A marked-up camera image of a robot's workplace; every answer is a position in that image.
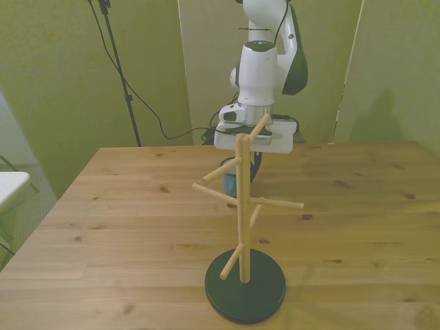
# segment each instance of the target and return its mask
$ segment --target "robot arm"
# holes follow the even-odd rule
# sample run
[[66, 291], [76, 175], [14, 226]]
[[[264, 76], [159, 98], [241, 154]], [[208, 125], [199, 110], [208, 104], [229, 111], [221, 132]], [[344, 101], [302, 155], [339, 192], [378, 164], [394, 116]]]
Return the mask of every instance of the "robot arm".
[[[220, 110], [217, 130], [225, 134], [215, 133], [214, 144], [219, 149], [233, 149], [232, 135], [249, 133], [266, 113], [272, 114], [275, 92], [295, 95], [304, 89], [308, 76], [296, 15], [289, 0], [236, 1], [243, 4], [250, 20], [249, 41], [231, 74], [231, 83], [239, 88], [238, 103]], [[278, 54], [273, 44], [278, 27], [285, 54]], [[251, 151], [290, 153], [295, 130], [293, 122], [270, 121], [252, 143]]]
[[[288, 11], [280, 27], [285, 54], [277, 56], [275, 91], [286, 95], [296, 95], [302, 91], [308, 78], [307, 60], [303, 51], [300, 30], [295, 9], [286, 0], [244, 0], [243, 9], [249, 21], [249, 41], [273, 41], [288, 6]], [[231, 84], [239, 87], [240, 63], [232, 70]]]

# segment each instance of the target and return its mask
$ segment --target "wooden table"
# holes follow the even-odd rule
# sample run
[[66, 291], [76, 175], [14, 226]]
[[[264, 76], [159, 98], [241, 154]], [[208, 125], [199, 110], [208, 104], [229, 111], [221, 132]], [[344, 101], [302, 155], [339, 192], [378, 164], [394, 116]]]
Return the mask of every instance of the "wooden table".
[[[237, 211], [190, 188], [231, 152], [98, 151], [0, 273], [0, 329], [242, 329], [204, 275], [237, 245]], [[214, 187], [221, 189], [221, 182]], [[440, 161], [417, 144], [305, 144], [264, 154], [253, 246], [285, 302], [255, 329], [440, 329]]]

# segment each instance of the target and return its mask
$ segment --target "black cable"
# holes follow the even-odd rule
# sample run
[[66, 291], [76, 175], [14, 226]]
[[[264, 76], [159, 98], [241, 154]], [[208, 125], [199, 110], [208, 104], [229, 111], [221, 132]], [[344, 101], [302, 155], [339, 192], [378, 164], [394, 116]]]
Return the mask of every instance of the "black cable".
[[300, 130], [300, 122], [297, 121], [297, 119], [291, 117], [290, 115], [277, 115], [277, 114], [273, 114], [272, 115], [272, 119], [293, 120], [296, 123], [296, 126], [297, 126], [296, 132], [298, 132]]
[[5, 249], [6, 251], [8, 251], [9, 253], [11, 253], [13, 256], [15, 255], [15, 253], [14, 253], [10, 248], [8, 248], [7, 246], [5, 246], [4, 244], [0, 243], [0, 246], [1, 246], [3, 249]]
[[[107, 54], [109, 60], [111, 61], [111, 63], [112, 63], [113, 66], [115, 67], [115, 69], [121, 74], [121, 72], [120, 72], [119, 69], [118, 69], [118, 66], [116, 65], [115, 61], [113, 60], [113, 58], [111, 57], [111, 55], [110, 55], [110, 53], [109, 53], [109, 50], [107, 49], [107, 44], [105, 43], [104, 34], [102, 33], [101, 24], [99, 23], [98, 16], [96, 15], [95, 8], [94, 8], [93, 5], [91, 4], [91, 0], [88, 0], [88, 1], [89, 1], [90, 8], [91, 8], [91, 10], [92, 10], [92, 12], [93, 12], [93, 15], [95, 16], [96, 25], [98, 26], [99, 33], [100, 33], [100, 35], [101, 35], [101, 40], [102, 40], [102, 45], [104, 46], [104, 50], [105, 50], [105, 52], [106, 52], [106, 54]], [[165, 132], [164, 132], [164, 128], [163, 128], [163, 126], [162, 126], [162, 121], [161, 121], [160, 117], [159, 117], [159, 116], [156, 114], [156, 112], [150, 107], [150, 105], [149, 105], [148, 103], [146, 103], [146, 102], [145, 102], [145, 101], [139, 96], [138, 93], [136, 93], [136, 91], [130, 86], [129, 82], [126, 80], [126, 78], [125, 78], [123, 75], [122, 75], [122, 77], [123, 77], [123, 79], [124, 79], [124, 81], [125, 81], [127, 87], [133, 92], [133, 94], [135, 94], [135, 96], [139, 99], [139, 101], [141, 101], [141, 102], [142, 102], [142, 103], [143, 103], [143, 104], [144, 104], [144, 105], [145, 105], [145, 106], [151, 111], [151, 113], [157, 118], [157, 121], [159, 122], [160, 131], [162, 132], [162, 135], [163, 135], [166, 139], [168, 139], [168, 140], [177, 139], [177, 138], [180, 138], [180, 137], [182, 137], [182, 136], [184, 136], [184, 135], [186, 135], [186, 134], [192, 133], [193, 131], [196, 131], [196, 130], [198, 130], [198, 129], [205, 129], [205, 130], [209, 130], [209, 131], [216, 131], [216, 132], [219, 132], [219, 133], [222, 133], [222, 134], [227, 134], [226, 132], [222, 132], [222, 131], [218, 131], [218, 130], [216, 130], [216, 129], [213, 129], [212, 127], [197, 127], [197, 128], [195, 128], [195, 129], [191, 129], [190, 131], [187, 131], [187, 132], [182, 133], [182, 134], [180, 134], [180, 135], [168, 137], [168, 136], [165, 134]]]
[[278, 29], [277, 29], [276, 34], [275, 34], [275, 41], [274, 41], [275, 45], [276, 45], [276, 39], [278, 39], [278, 34], [280, 33], [281, 26], [283, 25], [284, 20], [286, 19], [288, 11], [289, 11], [289, 0], [286, 0], [286, 11], [284, 12], [283, 19], [281, 20], [280, 26], [278, 26]]

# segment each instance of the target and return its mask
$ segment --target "wooden dowel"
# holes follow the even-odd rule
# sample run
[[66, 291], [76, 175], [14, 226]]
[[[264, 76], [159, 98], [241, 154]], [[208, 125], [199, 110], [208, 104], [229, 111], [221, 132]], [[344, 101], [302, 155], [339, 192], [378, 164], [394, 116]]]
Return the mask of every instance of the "wooden dowel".
[[255, 206], [254, 212], [250, 216], [250, 227], [251, 228], [254, 227], [256, 218], [258, 217], [262, 207], [263, 206], [261, 204], [258, 204], [257, 206]]
[[250, 202], [253, 204], [281, 206], [284, 208], [304, 208], [303, 203], [296, 203], [294, 201], [277, 201], [276, 199], [250, 197]]
[[209, 184], [210, 182], [213, 182], [215, 179], [219, 178], [229, 170], [233, 169], [235, 166], [240, 164], [243, 161], [243, 158], [241, 157], [235, 157], [234, 159], [231, 159], [229, 162], [223, 164], [218, 169], [212, 171], [211, 173], [205, 175], [200, 179], [200, 182], [202, 184]]
[[250, 143], [252, 143], [255, 140], [257, 135], [261, 132], [261, 130], [264, 128], [264, 126], [266, 126], [266, 124], [269, 122], [269, 120], [270, 120], [270, 114], [266, 113], [261, 118], [261, 120], [258, 122], [258, 124], [254, 127], [251, 134], [249, 134]]
[[236, 247], [234, 253], [232, 253], [232, 256], [229, 258], [228, 262], [226, 263], [225, 267], [223, 268], [223, 270], [220, 273], [220, 278], [222, 280], [225, 280], [228, 277], [232, 267], [234, 267], [235, 262], [239, 258], [241, 250], [244, 248], [244, 246], [245, 245], [243, 243], [239, 243], [238, 246]]
[[206, 194], [211, 195], [211, 196], [216, 197], [216, 198], [220, 198], [220, 199], [226, 201], [227, 203], [231, 203], [231, 204], [237, 205], [237, 199], [235, 199], [234, 197], [227, 196], [225, 194], [222, 194], [221, 192], [218, 192], [218, 191], [215, 191], [213, 189], [209, 189], [209, 188], [203, 187], [200, 184], [192, 184], [192, 187], [195, 190], [201, 191], [203, 193], [206, 193]]
[[239, 220], [239, 243], [244, 244], [240, 253], [240, 281], [250, 281], [250, 140], [247, 134], [238, 134], [235, 137], [235, 156], [243, 158], [237, 166], [236, 196], [237, 214]]

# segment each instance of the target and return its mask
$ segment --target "wooden mug tree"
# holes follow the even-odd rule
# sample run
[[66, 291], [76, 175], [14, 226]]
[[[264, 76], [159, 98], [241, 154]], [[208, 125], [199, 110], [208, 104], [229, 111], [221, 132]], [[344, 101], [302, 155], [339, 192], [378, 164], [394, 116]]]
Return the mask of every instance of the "wooden mug tree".
[[[250, 145], [269, 121], [270, 114], [266, 114], [251, 134], [236, 135], [235, 158], [192, 185], [198, 191], [237, 206], [239, 244], [235, 250], [224, 252], [211, 263], [206, 272], [205, 290], [220, 314], [240, 323], [256, 323], [269, 318], [280, 307], [285, 295], [281, 268], [268, 255], [250, 248], [250, 231], [262, 206], [304, 208], [302, 203], [250, 196]], [[236, 198], [206, 187], [234, 167]], [[251, 214], [252, 204], [256, 207]]]

